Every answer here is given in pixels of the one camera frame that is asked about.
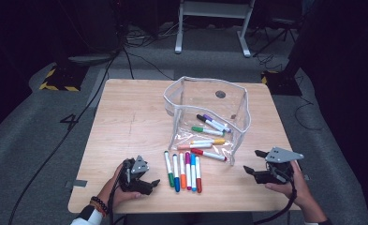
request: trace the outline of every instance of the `white metal stand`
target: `white metal stand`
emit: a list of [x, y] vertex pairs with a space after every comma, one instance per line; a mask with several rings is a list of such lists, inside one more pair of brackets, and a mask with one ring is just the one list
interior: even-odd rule
[[252, 0], [248, 5], [244, 4], [225, 4], [225, 3], [209, 3], [209, 2], [190, 2], [181, 1], [180, 16], [177, 41], [175, 43], [175, 52], [181, 53], [183, 50], [183, 23], [184, 15], [186, 16], [206, 16], [206, 17], [224, 17], [244, 19], [242, 31], [237, 32], [240, 44], [242, 45], [243, 54], [245, 57], [250, 57], [251, 53], [248, 50], [244, 35], [247, 30], [248, 22], [250, 21], [251, 13], [253, 12], [255, 0]]

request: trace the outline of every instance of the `green marker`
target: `green marker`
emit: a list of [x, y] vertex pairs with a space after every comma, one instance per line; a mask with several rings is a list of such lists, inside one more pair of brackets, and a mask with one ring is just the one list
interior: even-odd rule
[[169, 151], [164, 152], [166, 158], [167, 173], [169, 174], [169, 186], [174, 188], [174, 174], [172, 174], [171, 165], [169, 164]]
[[196, 131], [196, 132], [200, 132], [200, 133], [208, 133], [208, 134], [218, 135], [218, 136], [222, 136], [222, 137], [225, 136], [224, 132], [211, 130], [211, 129], [205, 129], [205, 128], [201, 128], [201, 127], [192, 127], [192, 130]]

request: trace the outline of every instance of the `tabletop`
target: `tabletop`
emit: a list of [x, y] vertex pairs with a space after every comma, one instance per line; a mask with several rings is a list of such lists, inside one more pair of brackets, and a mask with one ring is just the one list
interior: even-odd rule
[[[176, 192], [169, 186], [164, 152], [168, 150], [173, 118], [164, 108], [163, 93], [171, 81], [108, 80], [96, 112], [77, 180], [85, 187], [74, 187], [68, 209], [79, 213], [110, 179], [116, 167], [127, 158], [141, 155], [149, 171], [141, 180], [160, 183], [151, 195], [123, 202], [119, 213], [160, 212], [237, 212], [275, 211], [287, 205], [287, 198], [266, 189], [247, 174], [243, 165], [265, 171], [265, 160], [255, 150], [269, 152], [274, 146], [291, 149], [287, 134], [262, 83], [236, 83], [248, 92], [251, 126], [229, 163], [200, 157], [202, 192]], [[170, 155], [179, 153], [169, 150]], [[299, 210], [292, 205], [291, 210]]]

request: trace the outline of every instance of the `person's left hand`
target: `person's left hand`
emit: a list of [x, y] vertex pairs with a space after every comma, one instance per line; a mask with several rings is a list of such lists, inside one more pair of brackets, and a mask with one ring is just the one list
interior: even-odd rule
[[[108, 205], [108, 199], [110, 196], [111, 189], [113, 188], [113, 184], [119, 175], [120, 170], [122, 170], [123, 164], [120, 164], [116, 171], [114, 172], [113, 177], [105, 184], [105, 186], [101, 189], [97, 197], [104, 202], [104, 204]], [[120, 187], [116, 189], [116, 192], [113, 196], [113, 208], [115, 208], [119, 203], [137, 199], [141, 196], [139, 192], [123, 192]]]

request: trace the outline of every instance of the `transparent pouch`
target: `transparent pouch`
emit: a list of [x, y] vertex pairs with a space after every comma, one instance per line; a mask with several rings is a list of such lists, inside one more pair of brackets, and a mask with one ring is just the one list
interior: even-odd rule
[[[165, 90], [164, 99], [167, 113], [173, 116], [169, 149], [177, 150], [192, 141], [225, 139], [223, 144], [200, 149], [226, 157], [234, 165], [234, 154], [251, 124], [245, 88], [217, 79], [182, 77]], [[208, 122], [200, 120], [199, 115], [209, 118]], [[201, 130], [218, 132], [210, 134]]]

